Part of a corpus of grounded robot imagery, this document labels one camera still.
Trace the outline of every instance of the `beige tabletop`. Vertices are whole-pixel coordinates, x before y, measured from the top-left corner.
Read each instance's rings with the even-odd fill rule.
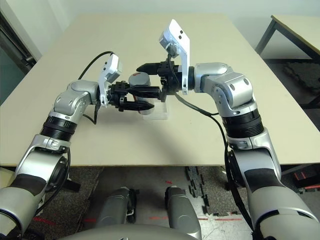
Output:
[[[32,68],[0,109],[0,161],[16,165],[43,122],[57,95],[75,81],[99,53],[114,51],[123,64],[118,81],[126,81],[144,64],[163,61],[159,36],[174,18],[190,38],[191,65],[224,62],[252,82],[263,124],[268,128],[281,164],[315,163],[320,133],[252,49],[222,14],[88,14],[78,17]],[[83,79],[97,81],[106,58]],[[159,85],[159,77],[151,78]],[[210,112],[210,96],[184,96]],[[168,120],[143,120],[133,111],[101,108],[97,125],[82,118],[71,139],[73,166],[224,164],[224,145],[217,125],[174,97],[167,98]],[[93,106],[86,113],[93,115]]]
[[[320,55],[320,17],[294,15],[271,17]]]

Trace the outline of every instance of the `gray cylinder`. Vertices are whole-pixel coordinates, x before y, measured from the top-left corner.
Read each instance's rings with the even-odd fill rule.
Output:
[[[149,75],[145,72],[136,72],[129,77],[129,84],[131,87],[136,85],[150,86]],[[139,96],[133,96],[133,97],[135,101],[145,101],[145,102],[154,104],[154,100],[152,98],[145,98],[145,97],[139,97]],[[142,115],[148,115],[148,114],[151,114],[153,111],[154,111],[154,108],[151,108],[149,110],[139,111],[139,113]]]

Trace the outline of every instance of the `black joint band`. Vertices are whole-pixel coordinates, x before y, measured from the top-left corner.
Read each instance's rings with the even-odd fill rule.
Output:
[[[41,135],[69,142],[77,124],[55,116],[48,116],[43,124]]]
[[[240,116],[222,117],[222,122],[231,138],[249,138],[264,131],[258,109]]]

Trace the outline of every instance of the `white wall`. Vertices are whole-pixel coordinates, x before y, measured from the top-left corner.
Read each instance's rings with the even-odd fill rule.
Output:
[[[37,60],[63,33],[47,0],[1,0],[1,12]]]
[[[26,31],[41,54],[47,51],[52,42],[81,13],[224,13],[232,20],[233,24],[253,48],[257,45],[270,23],[272,14],[320,16],[320,0],[2,1],[7,1],[17,17],[24,22],[23,25]],[[262,57],[305,58],[306,55],[280,33],[276,33],[262,53]]]

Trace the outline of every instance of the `black cable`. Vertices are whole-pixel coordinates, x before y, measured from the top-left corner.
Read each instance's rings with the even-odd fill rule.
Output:
[[[88,69],[91,67],[92,64],[94,64],[94,62],[100,58],[101,56],[103,55],[106,55],[106,54],[114,54],[113,51],[104,51],[102,53],[100,53],[98,56],[96,56],[94,59],[92,59],[92,61],[86,66],[86,68],[83,70],[83,72],[80,74],[78,80],[81,80],[82,77],[86,74],[86,72],[88,71]],[[100,100],[97,101],[97,104],[95,105],[94,107],[94,119],[92,119],[90,116],[88,116],[87,114],[83,114],[84,117],[86,117],[87,119],[89,119],[94,125],[97,124],[97,118],[98,118],[98,111],[101,107],[101,103],[100,103]]]
[[[173,74],[173,77],[178,80],[177,76],[176,76],[176,73],[174,72],[173,68],[171,67],[170,65],[170,69],[172,71],[172,74]],[[226,177],[227,177],[227,180],[228,180],[228,184],[229,184],[229,187],[230,187],[230,191],[232,193],[232,196],[233,196],[233,199],[234,199],[234,202],[236,204],[236,206],[239,208],[241,214],[243,215],[243,218],[245,219],[246,223],[249,225],[249,227],[251,228],[251,230],[254,232],[254,228],[253,228],[253,224],[252,224],[252,221],[251,221],[251,217],[244,205],[244,202],[242,201],[241,197],[240,197],[240,194],[239,194],[239,191],[238,191],[238,188],[235,184],[235,181],[232,177],[232,172],[231,172],[231,169],[230,169],[230,163],[229,163],[229,157],[228,157],[228,143],[227,143],[227,140],[226,140],[226,137],[225,137],[225,133],[224,133],[224,130],[221,126],[221,124],[214,118],[212,117],[213,115],[218,115],[219,113],[210,113],[210,112],[207,112],[189,102],[187,102],[186,100],[184,100],[181,96],[179,96],[177,93],[175,94],[175,97],[178,99],[178,101],[180,101],[181,103],[183,103],[184,105],[186,105],[187,107],[211,118],[219,127],[220,129],[220,132],[221,132],[221,135],[222,135],[222,139],[223,139],[223,143],[224,143],[224,165],[225,165],[225,172],[226,172]]]
[[[65,171],[65,175],[63,178],[62,183],[57,187],[57,189],[55,190],[55,192],[51,195],[51,197],[45,201],[43,203],[42,206],[40,206],[36,211],[35,211],[35,216],[41,212],[42,209],[44,209],[59,193],[59,191],[62,189],[62,187],[64,186],[66,180],[68,179],[68,175],[69,175],[69,170],[70,170],[70,164],[71,164],[71,152],[70,152],[70,148],[68,149],[67,152],[67,167],[66,167],[66,171]]]
[[[96,125],[97,123],[95,122],[95,120],[93,120],[90,116],[88,116],[87,114],[83,114],[82,116],[86,117],[87,119],[89,119],[94,125]]]
[[[175,73],[175,71],[173,69],[173,66],[171,65],[171,58],[172,58],[171,54],[168,54],[167,61],[168,61],[168,64],[169,64],[169,67],[171,69],[171,72],[172,72],[173,76],[175,76],[174,80],[175,80],[175,83],[176,83],[176,87],[179,88],[179,85],[180,85],[179,84],[179,80],[178,80],[178,78],[176,76],[176,73]]]
[[[83,70],[83,72],[80,74],[78,80],[82,79],[82,77],[85,75],[85,73],[86,73],[86,72],[88,71],[88,69],[91,67],[91,65],[92,65],[98,58],[100,58],[100,57],[103,56],[103,55],[107,55],[107,54],[112,55],[112,54],[114,54],[114,52],[113,52],[113,51],[104,51],[104,52],[100,53],[98,56],[96,56],[96,57],[88,64],[88,66],[86,66],[86,68],[85,68],[85,69]]]
[[[232,172],[230,169],[230,163],[229,163],[229,157],[228,157],[228,143],[224,145],[224,165],[225,165],[225,173],[226,173],[226,178],[228,179],[228,185],[230,188],[230,191],[232,193],[235,205],[238,207],[240,210],[240,213],[242,214],[244,220],[246,223],[249,225],[251,230],[254,232],[254,227],[252,225],[252,220],[251,217],[244,205],[244,202],[242,201],[238,188],[235,184],[235,180],[232,177]]]
[[[197,107],[197,106],[191,104],[190,102],[184,100],[184,98],[181,97],[181,96],[179,96],[177,93],[175,94],[175,97],[176,97],[176,99],[177,99],[179,102],[181,102],[182,104],[186,105],[187,107],[189,107],[189,108],[191,108],[191,109],[193,109],[193,110],[195,110],[195,111],[197,111],[197,112],[199,112],[199,113],[201,113],[201,114],[203,114],[203,115],[205,115],[205,116],[207,116],[207,117],[219,115],[218,112],[216,112],[216,113],[210,113],[210,112],[208,112],[208,111],[205,111],[205,110],[201,109],[200,107]]]
[[[167,57],[168,65],[169,65],[170,70],[171,70],[171,72],[172,72],[173,78],[174,78],[177,86],[179,87],[179,79],[177,78],[177,75],[176,75],[176,73],[175,73],[175,71],[174,71],[174,69],[173,69],[173,66],[171,65],[171,58],[172,58],[172,56],[171,56],[170,54],[168,54],[168,57]],[[200,107],[197,107],[196,105],[193,105],[192,103],[184,100],[184,99],[183,99],[181,96],[179,96],[177,93],[175,94],[175,97],[176,97],[176,99],[178,99],[179,102],[183,103],[184,105],[186,105],[187,107],[189,107],[189,108],[191,108],[191,109],[193,109],[193,110],[198,111],[199,113],[201,113],[201,114],[203,114],[203,115],[205,115],[205,116],[207,116],[207,117],[219,115],[218,112],[216,112],[216,113],[210,113],[210,112],[208,112],[208,111],[205,111],[205,110],[201,109]]]

